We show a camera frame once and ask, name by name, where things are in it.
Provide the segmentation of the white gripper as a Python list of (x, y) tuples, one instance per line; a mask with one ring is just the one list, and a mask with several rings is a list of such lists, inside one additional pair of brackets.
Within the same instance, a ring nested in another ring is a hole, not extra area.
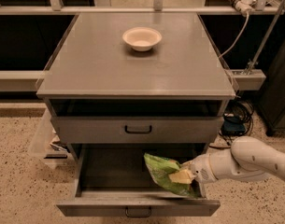
[(179, 170), (169, 175), (173, 183), (191, 184), (194, 179), (202, 184), (217, 181), (217, 178), (212, 172), (210, 156), (208, 154), (199, 155), (192, 161), (183, 162), (180, 165), (180, 169), (184, 170)]

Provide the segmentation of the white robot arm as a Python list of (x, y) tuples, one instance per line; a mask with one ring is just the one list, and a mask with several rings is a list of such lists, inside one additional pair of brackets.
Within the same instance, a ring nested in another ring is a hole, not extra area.
[(244, 136), (226, 150), (206, 153), (183, 163), (168, 177), (173, 183), (212, 183), (222, 179), (243, 182), (266, 180), (270, 175), (285, 182), (285, 153), (263, 141)]

